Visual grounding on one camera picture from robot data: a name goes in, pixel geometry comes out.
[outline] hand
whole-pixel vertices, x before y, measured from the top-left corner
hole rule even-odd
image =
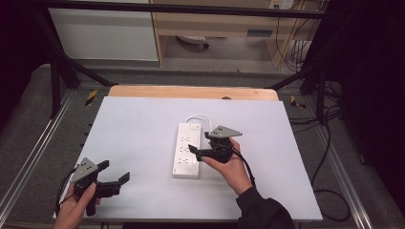
[[[241,146],[239,143],[232,138],[230,138],[230,141],[232,142],[233,147],[241,152]],[[235,154],[233,154],[231,159],[225,164],[222,164],[221,162],[207,156],[203,156],[202,161],[220,172],[226,183],[233,189],[233,191],[235,191],[238,196],[252,187],[252,184],[247,177],[244,163]]]
[[[84,210],[86,210],[87,204],[93,198],[96,192],[96,184],[92,183],[87,190],[83,193],[80,200],[76,202],[73,194],[75,188],[73,184],[69,186],[68,193],[66,194],[66,199],[62,203],[60,208],[59,215],[57,216],[56,222],[53,226],[53,229],[64,229],[64,228],[78,228],[80,222],[83,220]]]

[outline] black sleeve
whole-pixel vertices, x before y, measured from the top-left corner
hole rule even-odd
[[[242,210],[241,229],[295,228],[287,209],[272,198],[262,198],[255,187],[247,189],[236,202]]]

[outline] person's left hand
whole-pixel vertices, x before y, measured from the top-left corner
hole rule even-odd
[[[76,202],[73,196],[75,192],[73,184],[69,186],[66,199],[60,208],[59,215],[54,223],[53,229],[72,229],[77,228],[80,222],[83,220],[83,214],[86,210],[87,204],[93,198],[96,192],[96,184],[92,183],[87,190],[83,193],[80,200]]]

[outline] white table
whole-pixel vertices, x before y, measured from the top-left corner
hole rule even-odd
[[[213,126],[243,132],[235,139],[249,163],[259,192],[281,202],[296,221],[322,216],[290,129],[282,102],[197,98],[105,97],[77,162],[110,160],[99,181],[127,172],[119,196],[105,198],[94,220],[236,220],[236,194],[204,163],[199,179],[172,177],[177,129],[188,116],[204,114]],[[208,124],[201,122],[202,130]],[[208,148],[207,140],[202,149]]]

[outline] white power strip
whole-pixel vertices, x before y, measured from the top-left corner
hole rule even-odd
[[[202,125],[200,123],[180,123],[176,142],[173,177],[198,178],[200,163],[196,155],[190,153],[188,144],[200,149]]]

